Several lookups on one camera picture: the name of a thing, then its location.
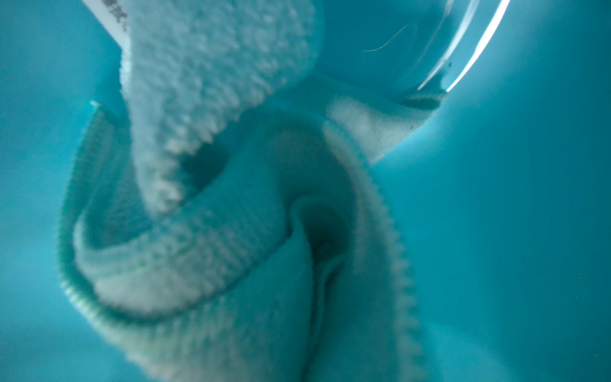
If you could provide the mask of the mint green microfiber cloth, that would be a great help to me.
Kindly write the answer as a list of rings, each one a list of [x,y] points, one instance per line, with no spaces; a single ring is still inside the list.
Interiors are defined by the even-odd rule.
[[[411,265],[372,166],[439,88],[318,73],[321,1],[123,1],[127,114],[96,105],[57,274],[156,381],[426,381]]]

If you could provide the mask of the teal plastic bucket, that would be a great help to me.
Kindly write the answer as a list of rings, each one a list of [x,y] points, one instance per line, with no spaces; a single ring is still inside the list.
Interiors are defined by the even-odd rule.
[[[1,4],[1,379],[142,381],[59,287],[57,220],[119,47],[78,1]],[[610,4],[513,1],[377,167],[440,381],[610,379]]]

